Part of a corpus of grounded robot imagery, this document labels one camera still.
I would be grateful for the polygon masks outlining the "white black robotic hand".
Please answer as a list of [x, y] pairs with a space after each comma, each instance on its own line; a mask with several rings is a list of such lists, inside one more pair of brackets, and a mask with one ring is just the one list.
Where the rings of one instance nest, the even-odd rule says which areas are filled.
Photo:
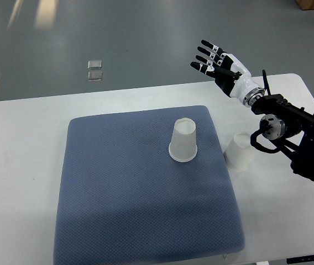
[[237, 98], [244, 106], [251, 107], [263, 97], [265, 90], [255, 83], [249, 70], [233, 55], [206, 40], [201, 41], [192, 68], [214, 79], [216, 85], [230, 98]]

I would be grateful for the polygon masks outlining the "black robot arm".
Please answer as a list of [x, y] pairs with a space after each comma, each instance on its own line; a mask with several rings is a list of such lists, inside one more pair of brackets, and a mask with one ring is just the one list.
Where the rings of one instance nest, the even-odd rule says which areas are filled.
[[314, 113], [298, 108], [281, 94], [271, 94], [266, 72], [262, 72], [267, 95], [253, 100], [254, 114], [264, 114], [250, 144], [265, 153], [282, 152], [298, 174], [314, 181]]

